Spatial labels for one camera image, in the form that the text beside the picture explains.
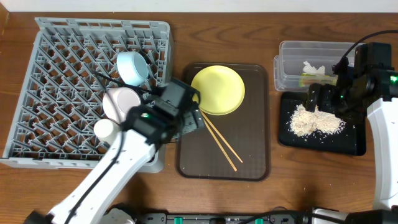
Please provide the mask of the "upper wooden chopstick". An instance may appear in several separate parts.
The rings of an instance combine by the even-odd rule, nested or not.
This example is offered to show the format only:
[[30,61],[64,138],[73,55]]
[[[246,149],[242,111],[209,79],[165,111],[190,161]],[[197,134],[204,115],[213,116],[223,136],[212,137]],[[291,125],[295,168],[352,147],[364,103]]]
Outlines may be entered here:
[[240,163],[243,163],[243,160],[240,158],[240,156],[238,155],[238,153],[232,148],[232,146],[230,145],[230,143],[226,140],[226,138],[220,133],[220,131],[216,128],[216,126],[210,121],[210,119],[207,117],[207,115],[200,111],[201,115],[203,116],[203,119],[205,121],[207,121],[207,123],[209,124],[210,128],[212,129],[212,131],[215,133],[216,137],[219,139],[221,139],[224,144],[229,148],[229,150],[236,156],[236,158],[240,161]]

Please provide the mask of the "green snack wrapper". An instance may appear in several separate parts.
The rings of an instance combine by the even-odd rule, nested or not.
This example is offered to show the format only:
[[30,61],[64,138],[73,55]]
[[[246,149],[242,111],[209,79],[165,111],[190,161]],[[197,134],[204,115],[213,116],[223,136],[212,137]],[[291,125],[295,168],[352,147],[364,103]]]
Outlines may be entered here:
[[328,76],[328,75],[313,75],[309,73],[302,73],[302,76],[299,78],[298,85],[299,87],[309,87],[311,84],[329,84],[336,85],[338,79],[338,75]]

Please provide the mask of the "white tissue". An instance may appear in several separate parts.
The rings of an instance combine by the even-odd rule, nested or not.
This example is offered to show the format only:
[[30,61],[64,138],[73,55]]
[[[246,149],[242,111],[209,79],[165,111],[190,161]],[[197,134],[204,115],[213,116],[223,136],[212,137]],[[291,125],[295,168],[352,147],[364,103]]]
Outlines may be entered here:
[[311,64],[308,61],[303,62],[304,67],[303,67],[303,73],[310,74],[310,75],[325,75],[325,67],[322,65],[319,68],[316,68],[314,66],[311,66]]

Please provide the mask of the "yellow round plate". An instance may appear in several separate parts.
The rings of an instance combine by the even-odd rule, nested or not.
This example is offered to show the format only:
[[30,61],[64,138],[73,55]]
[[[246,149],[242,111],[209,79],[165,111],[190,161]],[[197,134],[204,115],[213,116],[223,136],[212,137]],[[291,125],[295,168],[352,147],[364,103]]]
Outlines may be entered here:
[[191,81],[191,86],[200,92],[200,109],[210,115],[226,115],[235,111],[245,97],[241,76],[232,68],[212,65],[201,69]]

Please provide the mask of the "clear plastic bin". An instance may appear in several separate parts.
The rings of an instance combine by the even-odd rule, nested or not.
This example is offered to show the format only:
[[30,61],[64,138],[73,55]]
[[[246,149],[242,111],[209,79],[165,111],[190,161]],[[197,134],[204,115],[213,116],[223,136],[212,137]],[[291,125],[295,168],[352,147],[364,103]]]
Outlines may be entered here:
[[286,40],[279,45],[279,55],[274,57],[274,86],[277,91],[306,92],[299,87],[304,61],[316,68],[325,67],[325,75],[335,76],[332,67],[352,46],[350,42],[320,42]]

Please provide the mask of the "black waste tray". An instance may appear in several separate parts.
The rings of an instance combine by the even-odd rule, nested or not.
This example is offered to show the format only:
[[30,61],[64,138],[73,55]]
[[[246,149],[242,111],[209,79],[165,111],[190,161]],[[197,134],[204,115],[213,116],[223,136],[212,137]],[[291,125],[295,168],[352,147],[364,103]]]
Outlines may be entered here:
[[282,94],[278,133],[281,145],[351,156],[362,156],[366,153],[366,125],[364,123],[348,123],[337,134],[323,134],[319,131],[314,131],[308,136],[294,134],[290,128],[292,115],[306,96],[306,93],[289,91]]

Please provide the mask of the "light blue bowl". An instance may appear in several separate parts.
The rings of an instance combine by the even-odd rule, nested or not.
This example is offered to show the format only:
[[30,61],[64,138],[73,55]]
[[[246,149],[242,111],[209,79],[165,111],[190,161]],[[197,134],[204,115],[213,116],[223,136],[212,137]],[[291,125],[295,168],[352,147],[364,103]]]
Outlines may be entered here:
[[141,86],[149,77],[146,60],[139,52],[120,52],[116,66],[125,84]]

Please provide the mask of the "pink bowl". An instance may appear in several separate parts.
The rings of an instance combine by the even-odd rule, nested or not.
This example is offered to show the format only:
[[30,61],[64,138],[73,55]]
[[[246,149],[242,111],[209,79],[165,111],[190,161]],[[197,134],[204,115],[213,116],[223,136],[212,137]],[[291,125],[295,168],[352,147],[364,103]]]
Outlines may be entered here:
[[119,124],[126,120],[131,108],[141,105],[141,97],[127,87],[109,88],[104,94],[102,105],[108,119]]

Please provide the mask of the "grey plastic dishwasher rack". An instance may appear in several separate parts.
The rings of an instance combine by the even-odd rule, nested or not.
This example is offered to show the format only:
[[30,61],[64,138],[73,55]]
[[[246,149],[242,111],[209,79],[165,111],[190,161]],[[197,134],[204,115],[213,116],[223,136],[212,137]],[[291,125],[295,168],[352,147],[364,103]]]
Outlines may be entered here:
[[116,58],[139,52],[147,90],[172,76],[174,40],[164,21],[38,17],[29,65],[1,163],[28,169],[92,169],[108,149],[94,134],[105,88],[121,81]]

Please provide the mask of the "food scraps pile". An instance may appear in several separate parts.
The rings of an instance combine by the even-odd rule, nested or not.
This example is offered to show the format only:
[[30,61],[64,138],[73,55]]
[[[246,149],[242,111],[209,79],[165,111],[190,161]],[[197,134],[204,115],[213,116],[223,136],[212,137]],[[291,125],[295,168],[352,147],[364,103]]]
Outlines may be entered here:
[[303,104],[297,105],[290,117],[289,130],[298,137],[309,136],[315,132],[322,134],[338,134],[345,128],[346,122],[334,114],[319,111],[307,111]]

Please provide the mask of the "lower wooden chopstick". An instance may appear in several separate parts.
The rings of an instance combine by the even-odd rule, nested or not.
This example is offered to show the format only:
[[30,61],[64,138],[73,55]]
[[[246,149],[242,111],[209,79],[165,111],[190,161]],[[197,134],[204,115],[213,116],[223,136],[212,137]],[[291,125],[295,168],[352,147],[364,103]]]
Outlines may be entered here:
[[236,172],[237,168],[234,165],[234,163],[232,162],[232,160],[230,159],[229,155],[226,153],[225,149],[223,148],[223,146],[221,145],[221,143],[219,142],[218,138],[216,137],[215,133],[212,131],[212,129],[210,128],[209,124],[207,123],[207,121],[205,121],[205,126],[207,128],[207,130],[209,131],[209,133],[211,134],[212,138],[215,140],[215,143],[217,144],[217,146],[219,147],[219,149],[221,150],[221,152],[223,153],[223,155],[225,156],[226,160],[228,161],[228,163],[230,164],[230,166],[232,167],[232,169]]

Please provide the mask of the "dark brown serving tray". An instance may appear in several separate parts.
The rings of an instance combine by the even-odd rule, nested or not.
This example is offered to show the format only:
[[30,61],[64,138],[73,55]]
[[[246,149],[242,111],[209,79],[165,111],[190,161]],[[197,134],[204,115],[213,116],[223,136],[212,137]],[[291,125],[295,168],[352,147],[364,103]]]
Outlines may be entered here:
[[245,85],[242,104],[232,113],[208,118],[238,153],[243,163],[224,146],[237,168],[235,172],[207,128],[182,136],[177,148],[176,169],[193,179],[262,181],[271,170],[268,74],[260,65],[227,65]]

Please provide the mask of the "wooden chopstick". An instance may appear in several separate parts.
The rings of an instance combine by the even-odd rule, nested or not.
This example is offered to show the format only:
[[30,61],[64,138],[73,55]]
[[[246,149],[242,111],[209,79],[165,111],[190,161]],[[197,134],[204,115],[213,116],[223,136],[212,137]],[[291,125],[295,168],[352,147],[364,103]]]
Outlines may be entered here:
[[207,121],[207,123],[209,124],[210,128],[212,129],[212,131],[215,133],[216,137],[219,139],[221,139],[224,144],[229,148],[229,150],[236,156],[236,158],[240,161],[240,163],[243,163],[243,160],[240,158],[240,156],[238,155],[238,153],[232,148],[232,146],[230,145],[230,143],[226,140],[226,138],[220,133],[220,131],[216,128],[216,126],[210,121],[210,119],[207,117],[207,115],[200,111],[201,115],[203,116],[203,119],[205,121]]
[[218,138],[216,137],[215,133],[212,131],[212,129],[210,128],[209,124],[207,123],[207,121],[205,121],[205,126],[207,128],[207,130],[209,131],[209,133],[211,134],[212,138],[215,140],[215,143],[217,144],[217,146],[219,147],[219,149],[221,150],[221,152],[223,153],[223,155],[225,156],[226,160],[228,161],[228,163],[230,164],[230,166],[232,167],[232,169],[236,172],[237,168],[234,165],[234,163],[232,162],[232,160],[230,159],[229,155],[226,153],[225,149],[223,148],[223,146],[221,145],[221,143],[219,142]]

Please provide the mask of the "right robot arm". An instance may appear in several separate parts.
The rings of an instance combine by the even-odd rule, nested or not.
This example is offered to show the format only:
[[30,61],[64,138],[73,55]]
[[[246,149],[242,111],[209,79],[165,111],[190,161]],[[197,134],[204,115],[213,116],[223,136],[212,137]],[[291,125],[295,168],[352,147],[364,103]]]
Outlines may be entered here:
[[397,72],[391,45],[378,42],[352,46],[354,66],[343,56],[333,67],[335,85],[310,85],[304,107],[353,123],[368,120],[374,142],[376,188],[372,210],[343,213],[315,208],[310,223],[397,223]]

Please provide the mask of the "white cup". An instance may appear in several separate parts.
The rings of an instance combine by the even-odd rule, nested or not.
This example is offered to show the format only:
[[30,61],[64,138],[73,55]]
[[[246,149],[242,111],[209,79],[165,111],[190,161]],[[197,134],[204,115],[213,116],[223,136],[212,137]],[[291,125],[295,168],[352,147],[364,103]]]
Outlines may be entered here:
[[96,137],[109,145],[112,145],[116,140],[118,133],[120,132],[120,127],[114,121],[110,119],[101,119],[97,121],[94,125],[94,134]]

